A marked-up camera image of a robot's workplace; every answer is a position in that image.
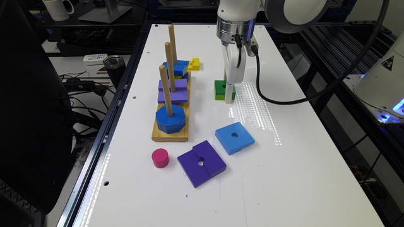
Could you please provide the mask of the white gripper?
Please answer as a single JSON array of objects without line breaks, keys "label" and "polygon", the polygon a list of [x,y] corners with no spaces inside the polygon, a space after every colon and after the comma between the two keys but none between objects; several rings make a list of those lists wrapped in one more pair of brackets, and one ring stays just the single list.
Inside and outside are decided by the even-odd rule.
[{"label": "white gripper", "polygon": [[241,48],[238,48],[236,43],[222,44],[224,62],[223,79],[227,81],[225,85],[225,103],[232,103],[234,84],[243,81],[246,57],[254,57],[257,51],[258,42],[255,36],[252,36]]}]

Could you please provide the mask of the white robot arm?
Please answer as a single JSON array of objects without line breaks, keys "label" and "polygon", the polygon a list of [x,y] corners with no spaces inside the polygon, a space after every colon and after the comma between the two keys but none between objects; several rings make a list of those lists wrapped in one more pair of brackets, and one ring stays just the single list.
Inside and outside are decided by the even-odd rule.
[{"label": "white robot arm", "polygon": [[253,36],[257,13],[264,11],[270,25],[282,33],[297,33],[317,22],[331,0],[222,0],[217,15],[217,37],[222,42],[225,102],[244,78],[246,56],[258,44]]}]

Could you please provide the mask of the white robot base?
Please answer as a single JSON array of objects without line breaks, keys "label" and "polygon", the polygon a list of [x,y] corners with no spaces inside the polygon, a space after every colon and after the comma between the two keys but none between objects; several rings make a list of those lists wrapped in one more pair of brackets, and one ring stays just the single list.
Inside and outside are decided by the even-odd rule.
[{"label": "white robot base", "polygon": [[403,34],[365,74],[344,83],[382,124],[403,123]]}]

